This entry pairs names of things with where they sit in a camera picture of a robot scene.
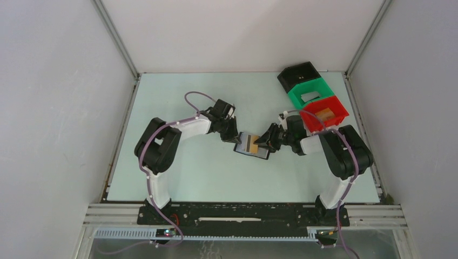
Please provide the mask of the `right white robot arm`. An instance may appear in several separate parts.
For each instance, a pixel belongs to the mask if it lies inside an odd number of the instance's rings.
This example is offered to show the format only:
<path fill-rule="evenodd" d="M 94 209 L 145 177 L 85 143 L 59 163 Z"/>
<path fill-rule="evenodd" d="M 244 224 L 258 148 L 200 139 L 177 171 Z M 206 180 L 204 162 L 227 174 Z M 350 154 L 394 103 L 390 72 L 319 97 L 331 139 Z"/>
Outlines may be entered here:
<path fill-rule="evenodd" d="M 373 154 L 352 125 L 309 135 L 300 115 L 283 113 L 279 120 L 254 143 L 271 153 L 282 146 L 289 146 L 299 156 L 323 152 L 333 176 L 329 187 L 317 197 L 314 218 L 318 224 L 327 226 L 335 220 L 335 209 L 344 205 L 356 179 L 373 165 Z"/>

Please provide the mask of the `red plastic bin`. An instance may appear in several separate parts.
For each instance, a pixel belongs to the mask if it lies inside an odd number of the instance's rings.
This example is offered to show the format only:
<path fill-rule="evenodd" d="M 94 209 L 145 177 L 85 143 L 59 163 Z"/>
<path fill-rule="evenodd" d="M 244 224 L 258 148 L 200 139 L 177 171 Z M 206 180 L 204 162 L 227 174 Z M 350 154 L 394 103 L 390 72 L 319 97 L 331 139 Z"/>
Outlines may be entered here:
<path fill-rule="evenodd" d="M 338 126 L 343 122 L 344 118 L 349 116 L 348 111 L 337 96 L 313 101 L 306 105 L 303 110 L 313 114 L 300 113 L 302 120 L 310 132 L 318 132 L 324 129 L 319 119 L 326 127 L 331 127 Z"/>

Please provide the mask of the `blue grey credit card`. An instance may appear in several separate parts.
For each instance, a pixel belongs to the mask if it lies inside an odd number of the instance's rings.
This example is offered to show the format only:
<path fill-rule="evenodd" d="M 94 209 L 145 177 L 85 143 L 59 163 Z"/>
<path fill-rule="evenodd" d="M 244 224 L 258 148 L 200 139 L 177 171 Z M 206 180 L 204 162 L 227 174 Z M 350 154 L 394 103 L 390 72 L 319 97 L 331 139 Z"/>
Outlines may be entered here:
<path fill-rule="evenodd" d="M 244 153 L 244 154 L 248 154 L 248 138 L 249 138 L 249 134 L 246 133 L 246 132 L 241 132 L 240 133 L 240 141 L 241 143 L 240 144 L 236 144 L 236 147 L 235 147 L 235 151 L 238 152 L 238 153 Z"/>

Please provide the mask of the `black plastic bin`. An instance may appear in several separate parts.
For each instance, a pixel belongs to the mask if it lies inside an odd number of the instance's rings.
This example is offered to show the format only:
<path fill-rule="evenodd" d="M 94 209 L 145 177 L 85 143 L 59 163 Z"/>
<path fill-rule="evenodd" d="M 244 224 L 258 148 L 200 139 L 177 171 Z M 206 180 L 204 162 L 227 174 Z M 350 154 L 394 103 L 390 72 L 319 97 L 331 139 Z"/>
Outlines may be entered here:
<path fill-rule="evenodd" d="M 277 80 L 286 93 L 297 84 L 318 78 L 321 78 L 321 75 L 310 61 L 286 67 L 277 76 Z"/>

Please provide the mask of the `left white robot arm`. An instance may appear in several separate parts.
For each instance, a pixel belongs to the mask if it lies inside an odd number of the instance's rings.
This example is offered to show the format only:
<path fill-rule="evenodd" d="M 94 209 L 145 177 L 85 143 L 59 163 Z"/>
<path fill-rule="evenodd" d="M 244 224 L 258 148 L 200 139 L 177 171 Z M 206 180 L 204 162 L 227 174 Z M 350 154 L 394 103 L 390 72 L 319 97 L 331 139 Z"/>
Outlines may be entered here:
<path fill-rule="evenodd" d="M 198 111 L 182 120 L 166 122 L 153 118 L 134 148 L 140 170 L 146 174 L 147 200 L 153 205 L 150 218 L 156 224 L 166 224 L 171 211 L 166 205 L 171 201 L 165 172 L 174 162 L 181 141 L 219 133 L 222 142 L 240 144 L 235 107 L 218 99 L 212 107 Z"/>

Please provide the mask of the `white card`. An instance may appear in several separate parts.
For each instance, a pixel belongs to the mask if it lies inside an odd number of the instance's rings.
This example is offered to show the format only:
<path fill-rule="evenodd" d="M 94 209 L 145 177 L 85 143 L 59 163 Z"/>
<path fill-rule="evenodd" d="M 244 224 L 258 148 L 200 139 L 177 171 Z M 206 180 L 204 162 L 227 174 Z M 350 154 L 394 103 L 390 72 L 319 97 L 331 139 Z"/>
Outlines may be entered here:
<path fill-rule="evenodd" d="M 301 95 L 301 100 L 304 102 L 304 103 L 307 103 L 309 101 L 312 101 L 312 100 L 315 100 L 315 99 L 318 99 L 320 98 L 321 95 L 319 92 L 317 91 L 313 91 L 313 92 L 308 92 L 308 93 L 304 93 Z"/>

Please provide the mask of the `orange brown credit card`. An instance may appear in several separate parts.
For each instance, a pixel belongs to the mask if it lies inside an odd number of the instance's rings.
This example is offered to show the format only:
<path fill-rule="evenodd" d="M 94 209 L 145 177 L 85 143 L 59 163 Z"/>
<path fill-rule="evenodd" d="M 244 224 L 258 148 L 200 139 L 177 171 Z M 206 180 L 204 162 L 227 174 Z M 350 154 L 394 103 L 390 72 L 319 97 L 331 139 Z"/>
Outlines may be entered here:
<path fill-rule="evenodd" d="M 248 135 L 247 137 L 247 147 L 246 151 L 250 154 L 257 154 L 258 153 L 258 145 L 255 143 L 259 139 L 257 135 Z"/>

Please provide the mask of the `black card holder wallet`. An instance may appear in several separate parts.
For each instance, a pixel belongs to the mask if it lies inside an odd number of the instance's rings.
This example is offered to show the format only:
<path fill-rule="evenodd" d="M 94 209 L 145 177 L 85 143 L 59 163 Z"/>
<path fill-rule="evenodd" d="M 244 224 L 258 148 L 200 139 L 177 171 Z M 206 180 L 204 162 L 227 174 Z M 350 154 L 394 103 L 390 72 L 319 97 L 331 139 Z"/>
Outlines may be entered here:
<path fill-rule="evenodd" d="M 241 143 L 235 144 L 233 149 L 234 152 L 263 160 L 268 160 L 270 151 L 265 148 L 261 148 L 254 143 L 260 138 L 260 136 L 247 132 L 241 132 L 239 134 L 239 138 Z"/>

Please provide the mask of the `green plastic bin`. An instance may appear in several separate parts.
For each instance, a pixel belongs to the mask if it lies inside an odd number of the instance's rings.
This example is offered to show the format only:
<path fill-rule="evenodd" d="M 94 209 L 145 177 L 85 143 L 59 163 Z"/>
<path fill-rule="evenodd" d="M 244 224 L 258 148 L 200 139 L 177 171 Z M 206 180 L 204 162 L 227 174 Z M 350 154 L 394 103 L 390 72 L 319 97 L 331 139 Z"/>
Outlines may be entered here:
<path fill-rule="evenodd" d="M 335 94 L 323 78 L 318 78 L 295 85 L 287 95 L 296 109 L 302 109 L 314 101 Z"/>

